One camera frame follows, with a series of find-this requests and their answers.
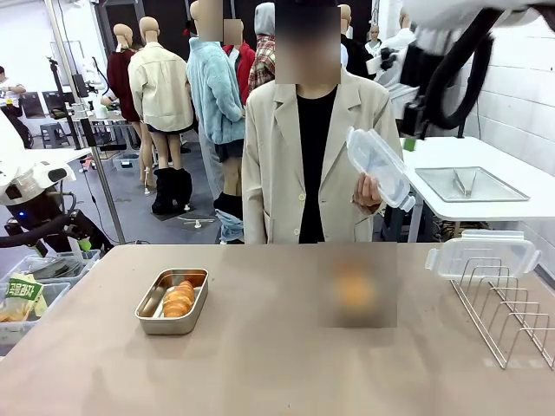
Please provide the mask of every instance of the clear plastic lid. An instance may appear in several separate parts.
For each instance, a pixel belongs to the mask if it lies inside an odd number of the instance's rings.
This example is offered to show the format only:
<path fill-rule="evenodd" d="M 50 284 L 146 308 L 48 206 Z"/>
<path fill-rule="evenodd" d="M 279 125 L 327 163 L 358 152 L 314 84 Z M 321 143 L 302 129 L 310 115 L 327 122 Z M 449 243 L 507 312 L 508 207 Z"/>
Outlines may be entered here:
<path fill-rule="evenodd" d="M 524 232 L 469 230 L 430 250 L 426 269 L 449 279 L 521 277 L 538 265 L 540 254 Z"/>
<path fill-rule="evenodd" d="M 405 164 L 376 130 L 365 132 L 351 127 L 347 133 L 347 153 L 358 172 L 378 179 L 378 192 L 389 206 L 406 212 L 412 210 L 415 197 L 409 195 Z"/>

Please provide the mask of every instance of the chair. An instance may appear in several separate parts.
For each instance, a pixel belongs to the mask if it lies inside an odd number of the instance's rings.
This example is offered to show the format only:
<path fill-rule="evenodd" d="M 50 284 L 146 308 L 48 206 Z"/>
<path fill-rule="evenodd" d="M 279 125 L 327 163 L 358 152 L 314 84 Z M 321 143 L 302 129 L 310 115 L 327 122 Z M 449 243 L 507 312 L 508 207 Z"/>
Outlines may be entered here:
<path fill-rule="evenodd" d="M 63 132 L 62 125 L 60 123 L 49 123 L 41 124 L 41 137 L 42 137 L 42 147 L 46 149 L 46 145 L 50 144 L 52 148 L 61 147 L 64 143 L 69 146 L 68 136 Z"/>

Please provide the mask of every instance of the gray pants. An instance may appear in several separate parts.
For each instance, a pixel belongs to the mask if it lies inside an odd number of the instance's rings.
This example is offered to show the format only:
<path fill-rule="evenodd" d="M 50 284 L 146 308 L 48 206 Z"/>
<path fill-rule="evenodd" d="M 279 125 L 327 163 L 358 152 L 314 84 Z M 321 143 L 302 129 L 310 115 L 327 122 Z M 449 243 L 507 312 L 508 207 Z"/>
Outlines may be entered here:
<path fill-rule="evenodd" d="M 205 164 L 206 176 L 208 177 L 208 185 L 214 199 L 224 190 L 224 171 L 222 164 L 219 163 L 219 157 L 216 154 L 214 144 L 206 137 L 202 122 L 199 121 L 199 143 L 202 159 Z"/>

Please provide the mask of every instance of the rack wire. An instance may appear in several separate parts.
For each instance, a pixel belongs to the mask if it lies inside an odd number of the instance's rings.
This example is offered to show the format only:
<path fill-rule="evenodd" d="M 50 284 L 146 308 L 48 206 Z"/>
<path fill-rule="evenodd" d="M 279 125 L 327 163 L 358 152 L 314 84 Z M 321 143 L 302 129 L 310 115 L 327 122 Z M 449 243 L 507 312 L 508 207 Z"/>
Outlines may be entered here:
<path fill-rule="evenodd" d="M 476 265 L 469 276 L 473 264 Z M 528 289 L 520 288 L 519 279 L 511 276 L 500 258 L 468 259 L 460 279 L 451 280 L 451 284 L 501 368 L 508 367 L 520 335 L 525 334 L 547 366 L 555 369 L 555 356 L 546 349 L 547 337 L 555 331 L 550 328 L 551 317 L 542 313 L 538 302 L 530 300 Z M 506 341 L 511 320 L 518 326 L 514 337 Z M 501 322 L 500 331 L 495 334 L 494 323 L 499 327 Z"/>

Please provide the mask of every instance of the gray hood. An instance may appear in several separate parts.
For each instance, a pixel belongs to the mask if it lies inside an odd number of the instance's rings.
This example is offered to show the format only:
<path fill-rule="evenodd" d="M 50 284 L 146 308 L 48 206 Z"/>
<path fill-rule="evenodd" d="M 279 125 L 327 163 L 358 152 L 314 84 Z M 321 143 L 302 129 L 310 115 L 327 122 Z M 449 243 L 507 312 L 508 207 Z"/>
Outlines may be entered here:
<path fill-rule="evenodd" d="M 261 3 L 254 11 L 254 33 L 276 35 L 276 8 L 274 3 Z"/>

